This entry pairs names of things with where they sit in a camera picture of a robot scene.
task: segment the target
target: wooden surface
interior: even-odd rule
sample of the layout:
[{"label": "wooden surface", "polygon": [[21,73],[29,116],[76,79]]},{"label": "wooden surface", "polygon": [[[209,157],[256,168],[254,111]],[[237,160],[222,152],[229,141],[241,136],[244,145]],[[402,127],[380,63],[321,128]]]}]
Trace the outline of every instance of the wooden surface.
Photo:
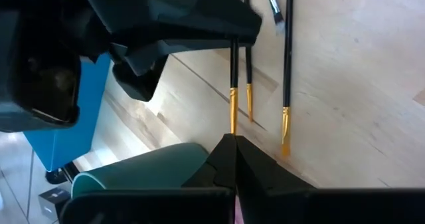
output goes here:
[{"label": "wooden surface", "polygon": [[[295,0],[292,156],[280,156],[284,37],[268,0],[254,55],[254,119],[240,53],[238,134],[318,187],[425,185],[425,0]],[[285,10],[285,0],[280,0]],[[108,78],[96,168],[179,142],[211,151],[229,132],[229,50],[170,57],[153,100]]]}]

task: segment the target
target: white tile floor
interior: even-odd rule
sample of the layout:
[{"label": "white tile floor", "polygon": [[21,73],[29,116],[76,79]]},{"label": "white tile floor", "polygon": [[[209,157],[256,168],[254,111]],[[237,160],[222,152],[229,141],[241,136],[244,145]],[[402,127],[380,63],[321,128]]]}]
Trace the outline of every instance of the white tile floor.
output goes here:
[{"label": "white tile floor", "polygon": [[1,224],[51,224],[41,215],[38,195],[54,186],[44,180],[44,167],[23,134],[0,132]]}]

